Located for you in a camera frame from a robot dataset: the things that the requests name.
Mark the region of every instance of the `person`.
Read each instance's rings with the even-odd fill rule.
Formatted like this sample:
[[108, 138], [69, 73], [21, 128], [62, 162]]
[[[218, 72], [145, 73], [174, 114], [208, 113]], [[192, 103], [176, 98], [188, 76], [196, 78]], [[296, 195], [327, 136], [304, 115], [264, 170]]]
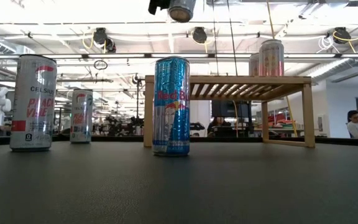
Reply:
[[208, 125], [208, 128], [207, 128], [208, 137], [213, 137], [214, 136], [214, 132], [212, 130], [212, 127], [215, 127], [215, 126], [231, 126], [231, 123], [226, 122], [223, 117], [214, 117], [214, 119]]
[[347, 130], [351, 138], [358, 139], [358, 111], [351, 110], [347, 112]]

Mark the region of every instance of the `can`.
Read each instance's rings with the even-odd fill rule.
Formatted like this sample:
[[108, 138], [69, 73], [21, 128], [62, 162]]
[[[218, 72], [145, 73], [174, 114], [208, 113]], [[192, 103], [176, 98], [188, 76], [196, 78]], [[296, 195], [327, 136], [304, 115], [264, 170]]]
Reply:
[[92, 132], [92, 90], [73, 90], [71, 104], [70, 142], [88, 144]]
[[260, 46], [259, 75], [284, 76], [284, 46], [281, 40], [266, 40]]
[[250, 77], [259, 76], [259, 53], [252, 54], [249, 57], [248, 68]]
[[10, 147], [13, 151], [46, 151], [52, 144], [56, 61], [21, 55], [17, 63]]
[[190, 64], [181, 57], [156, 61], [154, 76], [154, 154], [185, 156], [190, 151]]
[[171, 0], [168, 13], [177, 22], [188, 22], [193, 18], [196, 0]]

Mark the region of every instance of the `table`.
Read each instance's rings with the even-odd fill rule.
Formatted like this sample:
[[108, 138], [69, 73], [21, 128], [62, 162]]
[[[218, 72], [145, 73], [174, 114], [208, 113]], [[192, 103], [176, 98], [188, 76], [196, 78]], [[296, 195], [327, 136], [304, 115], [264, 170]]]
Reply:
[[[154, 76], [145, 77], [145, 118], [144, 146], [152, 146]], [[272, 100], [302, 92], [304, 142], [280, 141], [269, 139], [267, 103]], [[225, 77], [190, 76], [190, 100], [261, 100], [262, 137], [264, 143], [285, 144], [290, 146], [315, 147], [313, 101], [310, 77]]]
[[141, 142], [0, 146], [0, 223], [358, 223], [358, 147]]

